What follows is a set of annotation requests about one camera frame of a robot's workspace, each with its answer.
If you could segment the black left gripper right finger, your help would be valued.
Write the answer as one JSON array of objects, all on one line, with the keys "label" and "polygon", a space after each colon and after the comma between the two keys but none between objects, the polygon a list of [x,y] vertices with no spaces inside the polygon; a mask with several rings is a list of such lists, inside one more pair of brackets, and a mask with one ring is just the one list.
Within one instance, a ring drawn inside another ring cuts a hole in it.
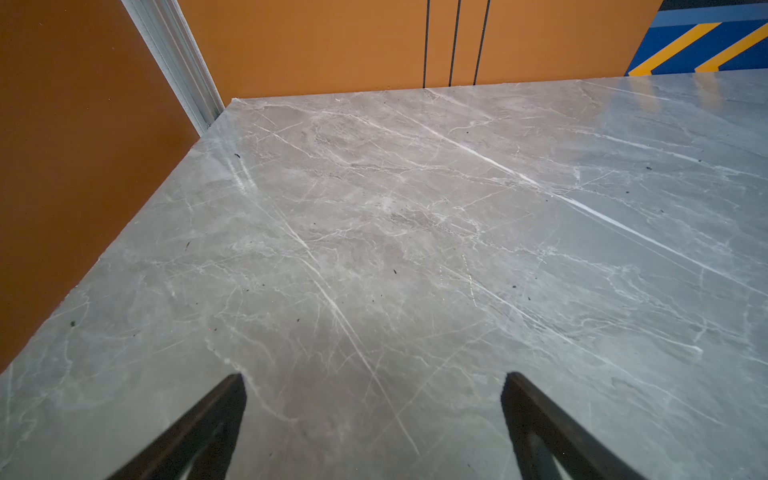
[{"label": "black left gripper right finger", "polygon": [[500,401],[523,479],[642,477],[523,374],[506,375]]}]

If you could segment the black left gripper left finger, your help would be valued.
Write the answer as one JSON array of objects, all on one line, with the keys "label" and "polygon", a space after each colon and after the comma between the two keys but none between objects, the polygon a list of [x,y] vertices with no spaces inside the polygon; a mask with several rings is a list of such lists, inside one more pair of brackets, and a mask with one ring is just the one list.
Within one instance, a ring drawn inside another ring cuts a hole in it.
[{"label": "black left gripper left finger", "polygon": [[112,479],[224,479],[247,403],[244,378],[230,374]]}]

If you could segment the aluminium corner post left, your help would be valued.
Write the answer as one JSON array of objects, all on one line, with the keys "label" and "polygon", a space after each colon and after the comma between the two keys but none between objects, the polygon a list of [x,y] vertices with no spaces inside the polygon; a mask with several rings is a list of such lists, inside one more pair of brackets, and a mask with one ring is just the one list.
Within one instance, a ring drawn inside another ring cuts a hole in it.
[{"label": "aluminium corner post left", "polygon": [[199,135],[225,106],[176,0],[123,0],[122,4]]}]

